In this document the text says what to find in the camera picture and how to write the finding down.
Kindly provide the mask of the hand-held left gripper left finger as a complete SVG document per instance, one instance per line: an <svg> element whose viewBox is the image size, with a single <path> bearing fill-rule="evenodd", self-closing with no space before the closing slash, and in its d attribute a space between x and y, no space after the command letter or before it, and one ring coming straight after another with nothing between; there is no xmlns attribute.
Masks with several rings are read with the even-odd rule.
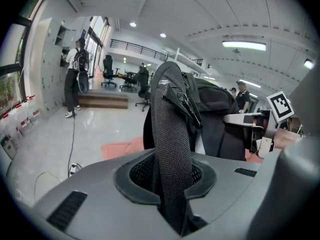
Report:
<svg viewBox="0 0 320 240"><path fill-rule="evenodd" d="M146 189L151 149L88 165L34 206L50 237L158 237L159 198Z"/></svg>

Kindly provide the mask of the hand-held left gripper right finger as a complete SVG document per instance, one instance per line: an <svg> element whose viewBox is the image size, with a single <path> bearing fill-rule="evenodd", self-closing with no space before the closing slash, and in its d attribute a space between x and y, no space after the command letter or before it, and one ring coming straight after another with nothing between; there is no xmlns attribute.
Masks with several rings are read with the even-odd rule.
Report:
<svg viewBox="0 0 320 240"><path fill-rule="evenodd" d="M258 171L260 163L223 159L204 154L194 153L192 158L210 166L216 175L214 186L202 198L189 202L193 214L200 216L207 223L226 215L233 205L238 204L238 199L253 180L247 176L235 172L238 168Z"/></svg>

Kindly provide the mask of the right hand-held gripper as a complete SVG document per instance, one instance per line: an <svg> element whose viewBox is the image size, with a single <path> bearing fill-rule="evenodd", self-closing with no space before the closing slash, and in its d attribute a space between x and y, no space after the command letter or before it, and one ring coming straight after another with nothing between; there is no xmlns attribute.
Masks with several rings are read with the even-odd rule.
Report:
<svg viewBox="0 0 320 240"><path fill-rule="evenodd" d="M263 159L275 149L275 136L282 122L294 115L291 102L283 91L269 95L268 109L260 109L256 113L228 114L223 117L225 124L248 129L247 149Z"/></svg>

